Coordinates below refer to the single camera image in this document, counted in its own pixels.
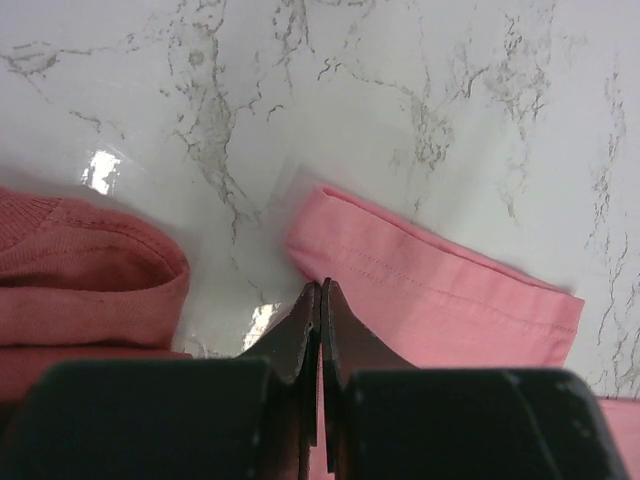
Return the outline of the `pink t shirt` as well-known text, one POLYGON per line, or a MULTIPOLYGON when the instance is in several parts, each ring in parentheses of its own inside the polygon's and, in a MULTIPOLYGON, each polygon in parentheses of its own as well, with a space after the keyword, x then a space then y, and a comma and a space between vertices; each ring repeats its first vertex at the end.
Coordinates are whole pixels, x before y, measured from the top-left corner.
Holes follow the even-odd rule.
MULTIPOLYGON (((354 315, 420 369, 558 369, 583 301, 330 187, 287 233, 292 262, 337 282, 354 315)), ((629 477, 639 475, 639 404, 595 398, 629 477)))

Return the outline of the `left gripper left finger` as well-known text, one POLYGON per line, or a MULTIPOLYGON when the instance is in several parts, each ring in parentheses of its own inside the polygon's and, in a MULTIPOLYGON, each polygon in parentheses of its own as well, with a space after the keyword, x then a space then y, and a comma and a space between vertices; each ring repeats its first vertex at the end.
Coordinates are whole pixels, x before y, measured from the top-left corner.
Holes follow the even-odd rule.
POLYGON ((305 479, 317 442, 320 288, 235 358, 49 369, 1 438, 5 479, 305 479))

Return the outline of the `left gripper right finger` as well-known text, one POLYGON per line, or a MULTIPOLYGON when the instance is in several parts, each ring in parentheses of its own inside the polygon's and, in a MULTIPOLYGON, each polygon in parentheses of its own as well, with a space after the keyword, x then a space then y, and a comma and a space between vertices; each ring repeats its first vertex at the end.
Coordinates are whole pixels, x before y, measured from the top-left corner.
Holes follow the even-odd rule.
POLYGON ((326 467, 338 479, 626 479, 594 395, 558 369, 420 369, 322 285, 326 467))

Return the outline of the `folded dark red t shirt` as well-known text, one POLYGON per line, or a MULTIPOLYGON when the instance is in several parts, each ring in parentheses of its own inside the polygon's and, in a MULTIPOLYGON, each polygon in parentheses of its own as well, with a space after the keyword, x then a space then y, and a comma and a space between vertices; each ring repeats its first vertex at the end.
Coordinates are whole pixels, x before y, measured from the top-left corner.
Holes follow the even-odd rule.
POLYGON ((1 190, 1 402, 66 360, 170 358, 190 268, 132 215, 1 190))

